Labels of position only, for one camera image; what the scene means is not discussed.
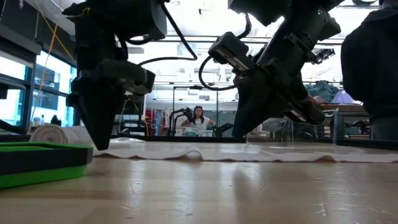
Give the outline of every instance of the white towel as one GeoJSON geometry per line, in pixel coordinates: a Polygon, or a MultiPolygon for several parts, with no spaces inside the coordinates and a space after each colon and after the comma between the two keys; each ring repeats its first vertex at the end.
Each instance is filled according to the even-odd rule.
{"type": "Polygon", "coordinates": [[[46,124],[36,129],[30,137],[30,141],[94,147],[87,129],[82,126],[62,128],[57,125],[46,124]]]}

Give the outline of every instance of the wooden table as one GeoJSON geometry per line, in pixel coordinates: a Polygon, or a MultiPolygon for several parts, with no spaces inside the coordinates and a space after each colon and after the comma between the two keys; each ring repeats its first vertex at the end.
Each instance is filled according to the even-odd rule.
{"type": "Polygon", "coordinates": [[[85,177],[0,191],[0,223],[392,224],[397,168],[96,158],[85,177]]]}

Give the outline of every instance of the white shirt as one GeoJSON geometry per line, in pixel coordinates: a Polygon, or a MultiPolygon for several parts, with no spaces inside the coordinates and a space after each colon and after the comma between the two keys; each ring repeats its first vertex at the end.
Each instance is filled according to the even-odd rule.
{"type": "Polygon", "coordinates": [[[203,123],[201,122],[201,119],[200,118],[198,118],[198,119],[196,119],[195,120],[195,124],[193,123],[193,122],[191,122],[190,123],[190,127],[191,128],[197,128],[198,130],[207,130],[207,126],[209,125],[209,118],[207,118],[207,117],[203,117],[204,118],[204,120],[203,120],[203,123]]]}

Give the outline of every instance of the black cable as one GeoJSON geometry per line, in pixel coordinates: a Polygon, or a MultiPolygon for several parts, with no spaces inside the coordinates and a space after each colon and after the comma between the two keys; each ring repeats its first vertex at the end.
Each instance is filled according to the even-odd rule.
{"type": "MultiPolygon", "coordinates": [[[[239,39],[242,39],[242,38],[247,37],[247,36],[250,34],[250,31],[251,31],[251,28],[252,28],[249,14],[245,13],[244,15],[245,15],[245,18],[246,18],[246,26],[245,26],[245,28],[244,28],[243,33],[241,33],[241,34],[238,35],[238,38],[239,38],[239,39]]],[[[205,81],[203,81],[203,77],[202,77],[201,75],[202,75],[202,73],[203,73],[203,70],[205,69],[205,66],[206,66],[207,62],[209,62],[212,58],[213,58],[212,56],[208,56],[208,57],[202,62],[202,64],[200,65],[199,72],[198,72],[198,76],[199,76],[199,81],[200,81],[200,83],[201,83],[206,89],[209,89],[209,90],[212,90],[212,91],[225,91],[225,90],[232,90],[232,89],[234,89],[234,88],[235,88],[234,85],[231,85],[231,86],[228,86],[228,87],[223,87],[223,88],[215,88],[215,87],[211,87],[211,86],[207,85],[207,84],[205,83],[205,81]]]]}
{"type": "Polygon", "coordinates": [[[120,43],[122,53],[123,53],[123,59],[127,60],[129,58],[129,51],[127,48],[126,40],[120,38],[119,34],[116,34],[116,37],[119,39],[119,43],[120,43]]]}
{"type": "Polygon", "coordinates": [[[198,60],[198,56],[194,53],[192,48],[189,46],[188,42],[185,40],[184,35],[182,34],[180,28],[178,28],[178,25],[175,23],[172,15],[167,10],[166,5],[164,4],[164,2],[161,2],[160,6],[162,7],[162,10],[164,11],[164,14],[166,15],[167,19],[170,21],[171,25],[173,26],[175,32],[180,37],[181,42],[184,44],[184,46],[187,48],[187,50],[189,51],[189,53],[192,55],[193,58],[186,58],[186,57],[159,57],[159,58],[152,58],[152,59],[143,61],[143,62],[139,63],[138,65],[143,66],[143,65],[148,64],[148,63],[158,62],[158,61],[162,61],[162,60],[189,60],[189,61],[198,60]]]}
{"type": "Polygon", "coordinates": [[[0,129],[3,129],[5,131],[9,131],[9,132],[12,132],[12,133],[16,133],[16,134],[26,134],[26,130],[25,129],[22,129],[22,128],[18,127],[18,126],[11,125],[11,124],[3,121],[3,120],[0,120],[0,129]]]}

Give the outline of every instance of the wire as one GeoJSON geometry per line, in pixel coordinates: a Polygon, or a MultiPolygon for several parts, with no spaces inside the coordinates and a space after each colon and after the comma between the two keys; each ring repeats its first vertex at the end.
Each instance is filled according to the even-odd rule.
{"type": "Polygon", "coordinates": [[[127,100],[124,100],[122,113],[120,114],[120,118],[119,118],[119,133],[121,132],[122,118],[123,118],[124,109],[126,107],[126,103],[127,103],[127,100]]]}
{"type": "MultiPolygon", "coordinates": [[[[250,31],[251,31],[251,28],[252,28],[252,24],[251,24],[251,21],[250,21],[249,14],[245,13],[244,15],[245,15],[245,19],[246,19],[246,27],[244,28],[243,33],[241,33],[241,34],[238,35],[238,38],[239,38],[239,39],[242,39],[242,38],[245,38],[246,36],[248,36],[248,35],[250,34],[250,31]]],[[[202,64],[200,65],[199,72],[198,72],[198,76],[199,76],[199,81],[200,81],[200,83],[201,83],[206,89],[209,89],[209,90],[212,90],[212,91],[226,91],[226,90],[232,90],[232,89],[236,88],[234,85],[227,86],[227,87],[223,87],[223,88],[211,87],[211,86],[207,85],[207,84],[205,83],[205,81],[203,81],[203,77],[202,77],[203,70],[205,69],[205,66],[206,66],[207,62],[209,62],[212,58],[213,58],[212,56],[208,56],[208,57],[202,62],[202,64]]]]}
{"type": "MultiPolygon", "coordinates": [[[[46,71],[46,69],[47,69],[47,62],[49,61],[50,54],[51,54],[51,51],[52,51],[52,47],[53,47],[53,45],[54,45],[54,40],[55,40],[55,36],[56,36],[55,34],[57,33],[57,29],[58,29],[58,23],[59,23],[59,19],[58,19],[57,22],[55,23],[55,28],[54,28],[54,30],[52,30],[52,31],[53,31],[53,35],[52,35],[52,38],[51,38],[50,48],[49,48],[49,52],[48,52],[48,54],[47,54],[47,58],[45,59],[44,69],[43,69],[43,74],[42,74],[42,81],[41,81],[41,83],[40,83],[40,87],[39,87],[39,90],[38,90],[38,92],[37,92],[37,99],[36,99],[36,102],[35,102],[35,106],[33,107],[32,116],[34,116],[35,111],[36,111],[36,108],[39,106],[40,94],[41,94],[42,89],[43,89],[43,86],[44,86],[44,77],[45,77],[45,71],[46,71]]],[[[32,124],[31,124],[30,121],[29,121],[29,125],[28,125],[28,128],[27,128],[27,134],[30,133],[30,130],[31,130],[31,129],[32,129],[32,124]]]]}
{"type": "Polygon", "coordinates": [[[184,44],[184,46],[187,48],[189,53],[192,55],[192,58],[187,58],[187,57],[159,57],[159,58],[152,58],[152,59],[143,61],[143,62],[139,63],[138,65],[143,66],[143,65],[148,64],[148,63],[159,62],[159,61],[163,61],[163,60],[189,60],[189,61],[198,60],[198,56],[194,53],[192,48],[189,46],[188,42],[185,40],[184,35],[182,34],[180,28],[178,28],[178,25],[175,23],[172,15],[167,10],[166,5],[164,4],[164,2],[162,2],[160,4],[160,6],[162,7],[162,10],[164,11],[164,14],[166,15],[167,19],[170,21],[171,25],[173,26],[175,32],[180,37],[181,42],[184,44]]]}
{"type": "MultiPolygon", "coordinates": [[[[137,111],[139,111],[138,106],[136,104],[134,104],[134,106],[136,107],[137,111]]],[[[149,136],[147,117],[145,115],[144,115],[144,122],[145,122],[145,129],[147,131],[147,136],[149,136]]]]}
{"type": "Polygon", "coordinates": [[[72,60],[74,60],[72,54],[69,53],[68,49],[64,46],[64,44],[63,44],[62,41],[58,38],[58,36],[57,36],[57,34],[55,33],[55,31],[52,29],[52,27],[51,27],[49,21],[48,21],[47,18],[45,17],[44,12],[43,12],[43,10],[40,8],[39,3],[37,2],[37,0],[35,0],[35,4],[36,4],[36,7],[37,7],[37,9],[39,10],[40,14],[42,15],[42,17],[43,17],[45,23],[47,24],[47,27],[51,30],[52,34],[55,36],[55,38],[57,39],[58,43],[61,45],[62,49],[67,53],[67,55],[68,55],[72,60]]]}

